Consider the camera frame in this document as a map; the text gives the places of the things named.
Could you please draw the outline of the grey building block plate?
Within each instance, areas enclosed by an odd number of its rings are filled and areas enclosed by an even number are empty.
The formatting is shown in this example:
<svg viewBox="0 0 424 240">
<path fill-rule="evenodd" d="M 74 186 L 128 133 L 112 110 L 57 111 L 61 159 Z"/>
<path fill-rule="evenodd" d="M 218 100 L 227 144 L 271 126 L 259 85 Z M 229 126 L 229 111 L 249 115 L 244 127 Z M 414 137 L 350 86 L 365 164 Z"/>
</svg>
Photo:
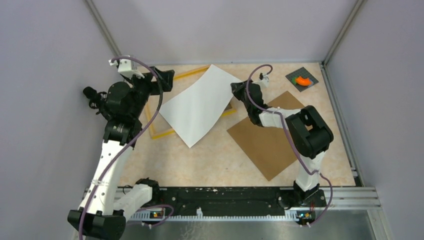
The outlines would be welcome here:
<svg viewBox="0 0 424 240">
<path fill-rule="evenodd" d="M 301 67 L 285 77 L 299 92 L 303 92 L 319 83 L 318 79 L 305 67 Z"/>
</svg>

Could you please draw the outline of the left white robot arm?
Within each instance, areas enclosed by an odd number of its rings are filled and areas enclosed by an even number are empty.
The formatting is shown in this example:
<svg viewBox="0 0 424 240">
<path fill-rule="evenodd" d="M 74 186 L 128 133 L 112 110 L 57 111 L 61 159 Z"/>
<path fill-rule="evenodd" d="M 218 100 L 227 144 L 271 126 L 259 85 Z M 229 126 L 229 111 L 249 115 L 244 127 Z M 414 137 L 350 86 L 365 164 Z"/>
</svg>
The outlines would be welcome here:
<svg viewBox="0 0 424 240">
<path fill-rule="evenodd" d="M 160 202 L 158 183 L 151 179 L 137 182 L 123 198 L 116 200 L 126 161 L 146 126 L 140 115 L 150 96 L 162 97 L 173 88 L 174 70 L 136 73 L 98 92 L 88 86 L 83 94 L 88 105 L 106 119 L 99 162 L 86 195 L 77 209 L 70 210 L 68 222 L 80 240 L 86 237 L 118 240 L 128 219 L 144 204 L 154 207 Z"/>
</svg>

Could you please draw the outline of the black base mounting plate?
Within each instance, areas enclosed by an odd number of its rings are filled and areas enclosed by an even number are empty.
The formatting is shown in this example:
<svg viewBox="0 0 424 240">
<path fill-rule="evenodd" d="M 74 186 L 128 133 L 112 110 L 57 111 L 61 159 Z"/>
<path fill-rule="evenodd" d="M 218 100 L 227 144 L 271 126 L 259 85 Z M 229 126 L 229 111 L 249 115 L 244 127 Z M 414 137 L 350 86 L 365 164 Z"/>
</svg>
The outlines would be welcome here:
<svg viewBox="0 0 424 240">
<path fill-rule="evenodd" d="M 293 187 L 241 186 L 241 187 L 160 187 L 153 191 L 152 199 L 143 207 L 155 205 L 183 206 L 188 204 L 265 204 L 285 209 L 294 207 L 320 208 L 328 203 L 324 191 L 318 189 L 302 196 Z"/>
</svg>

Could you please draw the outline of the orange curved block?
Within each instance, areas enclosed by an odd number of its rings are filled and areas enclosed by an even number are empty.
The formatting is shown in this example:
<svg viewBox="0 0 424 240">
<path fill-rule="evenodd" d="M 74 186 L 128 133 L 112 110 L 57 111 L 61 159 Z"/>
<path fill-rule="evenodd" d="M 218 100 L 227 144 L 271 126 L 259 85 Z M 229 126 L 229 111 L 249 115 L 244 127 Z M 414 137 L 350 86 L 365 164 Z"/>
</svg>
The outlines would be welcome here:
<svg viewBox="0 0 424 240">
<path fill-rule="evenodd" d="M 312 85 L 313 82 L 308 77 L 304 78 L 302 76 L 298 76 L 296 77 L 296 84 L 303 87 L 308 87 Z"/>
</svg>

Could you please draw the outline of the brown cardboard backing board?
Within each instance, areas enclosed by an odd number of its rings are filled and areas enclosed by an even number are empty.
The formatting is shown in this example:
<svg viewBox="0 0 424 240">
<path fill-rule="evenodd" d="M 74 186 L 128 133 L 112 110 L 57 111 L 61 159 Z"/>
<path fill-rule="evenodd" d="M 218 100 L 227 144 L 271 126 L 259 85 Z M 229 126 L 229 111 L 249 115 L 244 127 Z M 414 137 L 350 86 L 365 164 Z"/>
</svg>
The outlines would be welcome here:
<svg viewBox="0 0 424 240">
<path fill-rule="evenodd" d="M 260 127 L 245 117 L 227 132 L 268 182 L 297 162 L 282 128 Z"/>
</svg>

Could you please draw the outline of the black microphone on tripod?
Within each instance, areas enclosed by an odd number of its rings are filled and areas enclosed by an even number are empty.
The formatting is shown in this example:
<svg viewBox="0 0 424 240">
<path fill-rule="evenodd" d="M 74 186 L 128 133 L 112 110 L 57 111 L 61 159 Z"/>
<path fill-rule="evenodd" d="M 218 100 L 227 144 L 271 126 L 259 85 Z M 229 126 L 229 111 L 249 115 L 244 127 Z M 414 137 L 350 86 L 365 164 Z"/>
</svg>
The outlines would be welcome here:
<svg viewBox="0 0 424 240">
<path fill-rule="evenodd" d="M 105 91 L 97 92 L 94 88 L 87 86 L 83 89 L 83 94 L 89 100 L 88 106 L 97 110 L 96 115 L 107 114 L 106 100 L 108 94 Z"/>
</svg>

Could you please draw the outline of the yellow wooden picture frame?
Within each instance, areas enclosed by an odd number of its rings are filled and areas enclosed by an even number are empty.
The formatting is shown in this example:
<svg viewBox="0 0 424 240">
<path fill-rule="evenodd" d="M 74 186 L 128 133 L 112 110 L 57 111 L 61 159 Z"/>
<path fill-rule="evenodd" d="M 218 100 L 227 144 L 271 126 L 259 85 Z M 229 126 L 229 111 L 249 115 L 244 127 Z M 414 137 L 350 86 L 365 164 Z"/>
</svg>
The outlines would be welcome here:
<svg viewBox="0 0 424 240">
<path fill-rule="evenodd" d="M 174 90 L 177 89 L 177 86 L 182 86 L 182 84 L 179 83 L 179 81 L 187 81 L 190 82 L 191 85 L 194 84 L 200 77 L 201 74 L 203 75 L 207 70 L 211 67 L 211 64 L 204 65 L 198 68 L 194 68 L 188 71 L 184 71 L 181 73 L 178 73 L 174 76 L 173 80 L 173 89 L 172 93 L 176 95 Z M 144 108 L 144 114 L 146 116 L 146 120 L 149 121 L 153 117 L 153 114 L 155 112 L 155 107 L 152 108 L 152 104 L 147 103 Z M 228 116 L 231 114 L 234 114 L 236 112 L 235 106 L 230 102 L 223 110 L 221 117 Z M 159 139 L 162 137 L 165 137 L 167 135 L 171 135 L 175 133 L 175 130 L 166 123 L 165 119 L 162 116 L 157 116 L 154 122 L 148 127 L 148 131 L 150 133 L 150 137 L 152 139 Z"/>
</svg>

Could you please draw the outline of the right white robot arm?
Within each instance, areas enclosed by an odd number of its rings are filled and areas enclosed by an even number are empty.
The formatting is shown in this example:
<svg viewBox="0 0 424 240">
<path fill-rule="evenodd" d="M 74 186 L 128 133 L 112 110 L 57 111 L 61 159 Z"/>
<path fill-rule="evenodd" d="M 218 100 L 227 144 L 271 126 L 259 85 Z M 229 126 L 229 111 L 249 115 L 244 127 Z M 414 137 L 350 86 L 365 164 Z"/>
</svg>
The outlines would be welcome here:
<svg viewBox="0 0 424 240">
<path fill-rule="evenodd" d="M 231 83 L 230 87 L 233 96 L 243 102 L 254 125 L 284 130 L 301 165 L 293 183 L 290 205 L 307 206 L 319 190 L 321 165 L 334 140 L 333 132 L 312 105 L 301 109 L 271 107 L 264 103 L 260 85 L 252 80 Z"/>
</svg>

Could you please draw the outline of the building photo print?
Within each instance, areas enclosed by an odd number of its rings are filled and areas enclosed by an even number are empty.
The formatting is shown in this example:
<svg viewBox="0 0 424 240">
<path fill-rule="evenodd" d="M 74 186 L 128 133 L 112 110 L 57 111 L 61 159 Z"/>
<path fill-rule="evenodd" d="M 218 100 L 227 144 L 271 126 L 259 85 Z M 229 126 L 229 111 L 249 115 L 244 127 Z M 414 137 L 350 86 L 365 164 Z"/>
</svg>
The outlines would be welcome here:
<svg viewBox="0 0 424 240">
<path fill-rule="evenodd" d="M 210 65 L 191 86 L 164 103 L 159 113 L 189 147 L 216 124 L 233 98 L 232 83 L 241 80 Z"/>
</svg>

